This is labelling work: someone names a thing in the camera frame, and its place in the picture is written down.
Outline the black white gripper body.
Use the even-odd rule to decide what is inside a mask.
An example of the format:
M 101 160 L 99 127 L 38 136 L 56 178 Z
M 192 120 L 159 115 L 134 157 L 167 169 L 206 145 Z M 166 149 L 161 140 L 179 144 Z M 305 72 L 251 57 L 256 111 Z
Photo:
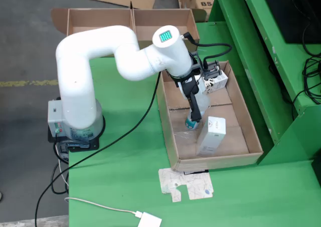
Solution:
M 196 81 L 195 76 L 181 82 L 176 82 L 176 86 L 179 88 L 183 98 L 187 100 L 189 97 L 193 96 L 196 100 L 196 96 L 199 92 L 198 81 Z

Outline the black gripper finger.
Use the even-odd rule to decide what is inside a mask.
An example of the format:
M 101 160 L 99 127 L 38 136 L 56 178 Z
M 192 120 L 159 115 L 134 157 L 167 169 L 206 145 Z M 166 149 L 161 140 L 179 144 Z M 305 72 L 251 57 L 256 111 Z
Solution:
M 193 122 L 200 122 L 202 117 L 201 117 L 201 112 L 199 110 L 195 95 L 194 94 L 190 94 L 188 96 L 188 101 L 189 101 L 189 104 L 190 104 L 189 120 L 191 120 Z

